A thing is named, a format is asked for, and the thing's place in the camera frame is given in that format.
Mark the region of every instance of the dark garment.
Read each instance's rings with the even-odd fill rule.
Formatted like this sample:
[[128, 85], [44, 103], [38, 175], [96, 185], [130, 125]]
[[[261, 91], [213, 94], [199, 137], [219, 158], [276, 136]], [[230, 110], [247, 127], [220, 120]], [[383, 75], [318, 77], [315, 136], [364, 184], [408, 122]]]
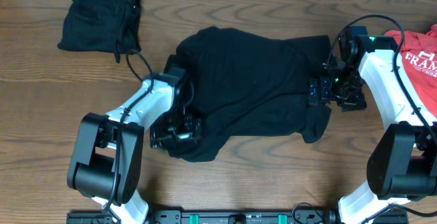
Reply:
[[138, 27], [141, 0], [73, 0], [64, 21], [62, 40], [67, 51], [119, 54], [140, 51]]
[[327, 36], [271, 40], [237, 29], [210, 27], [185, 39], [169, 61], [195, 85], [191, 108], [203, 117], [197, 145], [164, 145], [190, 162], [214, 160], [233, 135], [299, 132], [306, 143], [323, 135], [330, 109], [308, 105], [309, 79], [326, 74]]

